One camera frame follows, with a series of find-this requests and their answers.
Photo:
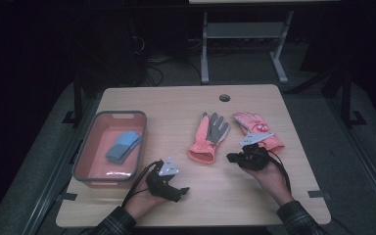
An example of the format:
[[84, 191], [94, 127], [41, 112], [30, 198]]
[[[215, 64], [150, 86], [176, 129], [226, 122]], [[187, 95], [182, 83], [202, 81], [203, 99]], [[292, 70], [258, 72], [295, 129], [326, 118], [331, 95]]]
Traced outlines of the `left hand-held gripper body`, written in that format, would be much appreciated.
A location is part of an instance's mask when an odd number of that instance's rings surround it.
[[150, 193], [154, 196], [178, 196], [179, 190], [168, 184], [178, 172], [171, 157], [155, 162], [154, 169], [146, 177]]

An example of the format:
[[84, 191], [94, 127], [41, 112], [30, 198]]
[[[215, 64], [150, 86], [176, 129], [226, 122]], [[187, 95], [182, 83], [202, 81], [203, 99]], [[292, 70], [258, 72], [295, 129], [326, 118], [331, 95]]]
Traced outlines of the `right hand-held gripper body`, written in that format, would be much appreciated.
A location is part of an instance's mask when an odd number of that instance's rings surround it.
[[272, 135], [272, 132], [247, 134], [240, 142], [242, 152], [239, 154], [239, 167], [254, 171], [265, 168], [270, 156], [264, 147], [259, 146], [259, 142]]

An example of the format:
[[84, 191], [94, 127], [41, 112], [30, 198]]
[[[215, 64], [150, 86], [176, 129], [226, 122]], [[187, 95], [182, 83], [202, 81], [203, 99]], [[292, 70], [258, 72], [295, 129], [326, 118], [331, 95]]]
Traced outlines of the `pink glove with red print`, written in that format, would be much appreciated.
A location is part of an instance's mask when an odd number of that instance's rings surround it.
[[258, 144], [267, 151], [279, 152], [285, 145], [271, 131], [268, 124], [258, 114], [243, 112], [232, 115], [239, 123], [241, 129], [245, 133], [244, 139], [240, 142], [241, 146]]

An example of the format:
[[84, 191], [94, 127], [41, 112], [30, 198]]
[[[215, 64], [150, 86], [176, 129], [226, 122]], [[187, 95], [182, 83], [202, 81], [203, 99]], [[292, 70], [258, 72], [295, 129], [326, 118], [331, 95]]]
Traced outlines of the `pink basket with grey rim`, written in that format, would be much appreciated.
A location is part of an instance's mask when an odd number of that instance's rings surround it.
[[98, 113], [81, 145], [73, 177], [88, 187], [130, 187], [141, 169], [146, 125], [141, 111]]

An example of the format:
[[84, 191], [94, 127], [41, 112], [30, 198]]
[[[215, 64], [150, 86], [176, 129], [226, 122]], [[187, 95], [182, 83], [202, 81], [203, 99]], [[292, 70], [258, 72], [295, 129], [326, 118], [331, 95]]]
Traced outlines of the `person's left hand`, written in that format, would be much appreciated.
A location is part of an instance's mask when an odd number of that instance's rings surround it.
[[141, 218], [155, 206], [166, 202], [166, 199], [153, 196], [149, 190], [145, 180], [142, 180], [135, 189], [136, 194], [133, 195], [123, 208], [135, 219]]

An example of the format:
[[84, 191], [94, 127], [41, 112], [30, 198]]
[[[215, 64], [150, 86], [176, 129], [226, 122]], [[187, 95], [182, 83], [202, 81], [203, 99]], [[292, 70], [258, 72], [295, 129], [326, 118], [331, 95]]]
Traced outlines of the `person's right hand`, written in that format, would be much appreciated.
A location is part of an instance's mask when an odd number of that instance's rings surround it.
[[273, 198], [279, 207], [294, 200], [280, 169], [275, 164], [269, 163], [264, 169], [258, 171], [246, 169], [246, 173], [258, 181], [260, 187]]

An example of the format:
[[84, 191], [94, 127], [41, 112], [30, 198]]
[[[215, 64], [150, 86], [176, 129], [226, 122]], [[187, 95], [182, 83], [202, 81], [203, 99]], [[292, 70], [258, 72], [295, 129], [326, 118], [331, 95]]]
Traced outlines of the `pink glove with grey palm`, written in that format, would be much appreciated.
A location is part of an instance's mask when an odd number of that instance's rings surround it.
[[215, 152], [219, 143], [228, 134], [230, 125], [223, 116], [217, 113], [208, 115], [202, 113], [195, 141], [188, 148], [188, 157], [201, 164], [212, 164], [215, 161]]

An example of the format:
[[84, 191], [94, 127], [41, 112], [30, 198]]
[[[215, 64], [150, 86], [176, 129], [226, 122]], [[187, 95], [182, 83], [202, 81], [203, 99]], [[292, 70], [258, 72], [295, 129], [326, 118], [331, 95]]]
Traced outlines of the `black tape strip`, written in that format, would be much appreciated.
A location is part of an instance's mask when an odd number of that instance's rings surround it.
[[331, 200], [331, 195], [329, 193], [324, 193], [320, 190], [307, 191], [310, 198], [323, 198], [324, 200]]
[[63, 193], [59, 194], [56, 201], [61, 202], [62, 200], [75, 201], [77, 194], [74, 193]]

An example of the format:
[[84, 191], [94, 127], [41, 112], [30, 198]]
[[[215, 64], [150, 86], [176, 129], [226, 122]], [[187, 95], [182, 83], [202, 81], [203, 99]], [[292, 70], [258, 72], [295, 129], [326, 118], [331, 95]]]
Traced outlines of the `metal frame rail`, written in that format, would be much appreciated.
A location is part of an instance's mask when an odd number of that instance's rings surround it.
[[98, 105], [99, 99], [85, 98], [83, 117], [78, 123], [69, 123], [64, 118], [69, 113], [74, 116], [74, 111], [69, 100], [60, 101], [44, 123], [23, 164], [30, 179], [28, 187], [34, 189], [34, 201], [22, 226], [22, 235], [36, 235], [57, 197], [69, 184], [72, 162]]
[[349, 112], [349, 121], [345, 121], [340, 101], [332, 99], [328, 106], [335, 115], [344, 134], [360, 163], [376, 197], [376, 112], [368, 99], [356, 102], [355, 109]]

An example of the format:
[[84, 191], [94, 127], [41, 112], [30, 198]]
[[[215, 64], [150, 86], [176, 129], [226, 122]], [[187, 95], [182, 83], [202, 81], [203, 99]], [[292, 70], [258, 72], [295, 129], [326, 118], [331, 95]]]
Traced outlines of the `black stand post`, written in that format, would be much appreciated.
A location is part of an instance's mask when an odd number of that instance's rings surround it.
[[66, 113], [63, 123], [72, 123], [74, 127], [78, 127], [82, 119], [82, 95], [79, 73], [75, 75], [72, 85], [74, 110]]
[[341, 118], [348, 128], [352, 128], [354, 125], [366, 125], [366, 121], [360, 111], [353, 111], [351, 109], [351, 99], [352, 78], [350, 72], [346, 70], [342, 85]]

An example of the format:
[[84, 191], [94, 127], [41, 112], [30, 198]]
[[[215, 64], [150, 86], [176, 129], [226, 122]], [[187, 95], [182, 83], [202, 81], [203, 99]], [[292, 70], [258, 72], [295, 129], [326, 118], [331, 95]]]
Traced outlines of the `grey metal stand frame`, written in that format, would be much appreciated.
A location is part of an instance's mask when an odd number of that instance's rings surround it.
[[277, 39], [278, 44], [274, 51], [269, 53], [281, 83], [287, 83], [288, 77], [280, 61], [292, 18], [293, 11], [289, 11], [283, 22], [268, 23], [210, 23], [208, 13], [203, 16], [202, 53], [201, 53], [201, 82], [210, 82], [208, 62], [209, 39]]

